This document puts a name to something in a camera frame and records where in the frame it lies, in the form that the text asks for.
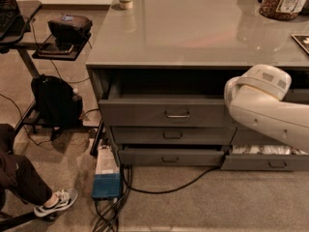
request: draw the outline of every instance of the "jar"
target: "jar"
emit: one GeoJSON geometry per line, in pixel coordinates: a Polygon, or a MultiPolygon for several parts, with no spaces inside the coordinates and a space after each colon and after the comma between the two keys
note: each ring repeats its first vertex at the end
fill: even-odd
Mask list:
{"type": "Polygon", "coordinates": [[[306,0],[263,0],[260,13],[263,16],[288,20],[298,16],[306,0]]]}

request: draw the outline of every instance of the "laptop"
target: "laptop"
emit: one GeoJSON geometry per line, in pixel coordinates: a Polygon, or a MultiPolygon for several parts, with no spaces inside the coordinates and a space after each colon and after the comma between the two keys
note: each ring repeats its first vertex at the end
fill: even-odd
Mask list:
{"type": "Polygon", "coordinates": [[[20,10],[16,0],[0,0],[0,40],[5,37],[19,16],[20,10]]]}

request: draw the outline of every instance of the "jar label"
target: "jar label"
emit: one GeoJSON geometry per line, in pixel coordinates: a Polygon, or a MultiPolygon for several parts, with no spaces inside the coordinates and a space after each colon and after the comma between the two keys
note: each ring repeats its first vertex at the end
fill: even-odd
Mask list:
{"type": "Polygon", "coordinates": [[[307,0],[280,0],[278,13],[299,13],[307,0]]]}

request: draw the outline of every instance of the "concrete floor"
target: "concrete floor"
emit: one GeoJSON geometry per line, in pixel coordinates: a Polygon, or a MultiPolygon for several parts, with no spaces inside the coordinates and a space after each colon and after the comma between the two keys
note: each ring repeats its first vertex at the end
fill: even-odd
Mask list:
{"type": "MultiPolygon", "coordinates": [[[[59,13],[86,15],[93,22],[91,44],[104,21],[106,11],[41,10],[34,23],[38,41],[48,35],[47,21],[59,13]]],[[[29,33],[25,40],[32,41],[29,33]]],[[[61,76],[69,82],[88,77],[85,61],[91,48],[86,45],[74,62],[54,61],[61,76]]],[[[11,98],[24,112],[33,100],[31,75],[19,55],[12,50],[1,55],[0,94],[11,98]]],[[[40,73],[57,76],[50,61],[35,60],[40,73]]],[[[97,108],[89,80],[72,84],[83,97],[84,110],[97,108]]],[[[16,125],[19,113],[13,103],[0,98],[0,121],[16,125]]],[[[97,123],[98,112],[88,116],[97,123]]],[[[90,134],[84,130],[64,131],[54,142],[48,141],[50,129],[31,133],[41,147],[21,130],[14,145],[15,153],[26,155],[54,190],[75,188],[79,197],[67,211],[58,213],[54,222],[35,219],[11,231],[80,232],[93,231],[98,220],[91,191],[96,159],[90,156],[90,134]]],[[[162,191],[180,187],[203,173],[206,167],[133,167],[137,189],[162,191]]],[[[212,171],[190,187],[169,194],[145,194],[131,191],[120,215],[120,231],[210,231],[272,232],[309,231],[308,172],[212,171]]],[[[106,201],[101,208],[108,206],[106,201]]],[[[14,216],[33,209],[8,192],[3,211],[14,216]]]]}

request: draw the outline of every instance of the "drawer handle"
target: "drawer handle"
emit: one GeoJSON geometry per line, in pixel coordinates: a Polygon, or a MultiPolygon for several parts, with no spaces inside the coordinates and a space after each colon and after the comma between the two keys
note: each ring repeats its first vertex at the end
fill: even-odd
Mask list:
{"type": "Polygon", "coordinates": [[[284,161],[276,162],[276,163],[268,162],[268,164],[271,168],[286,168],[286,167],[288,167],[287,163],[285,163],[284,161]]]}
{"type": "Polygon", "coordinates": [[[190,117],[190,113],[187,111],[184,115],[171,115],[165,111],[165,117],[169,119],[186,119],[190,117]]]}
{"type": "Polygon", "coordinates": [[[177,131],[165,131],[163,133],[164,139],[181,139],[183,137],[182,132],[177,131]]]}
{"type": "Polygon", "coordinates": [[[179,158],[173,158],[173,159],[162,158],[162,162],[168,162],[168,163],[175,163],[178,162],[179,160],[180,160],[179,158]]]}

